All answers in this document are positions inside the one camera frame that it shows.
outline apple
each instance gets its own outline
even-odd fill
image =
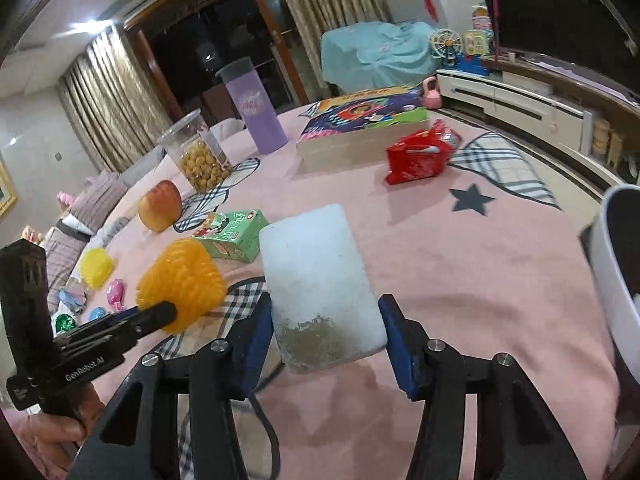
[[[138,204],[140,221],[152,231],[161,233],[182,214],[182,198],[170,180],[158,182]]]

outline snack jar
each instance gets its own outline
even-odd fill
[[[198,193],[210,191],[231,172],[228,158],[199,108],[167,128],[158,144]]]

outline glass door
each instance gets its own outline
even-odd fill
[[[322,98],[296,24],[285,0],[255,0],[273,40],[274,55],[297,104]]]

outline white foam block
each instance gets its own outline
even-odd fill
[[[260,231],[273,329],[294,371],[375,354],[386,330],[344,210],[334,204]]]

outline yellow plastic toy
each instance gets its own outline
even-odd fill
[[[169,301],[177,319],[164,327],[179,334],[226,296],[226,284],[201,243],[192,238],[172,242],[138,282],[136,302],[140,310]]]
[[[113,272],[113,259],[102,247],[89,249],[80,262],[80,276],[93,290],[99,290]]]

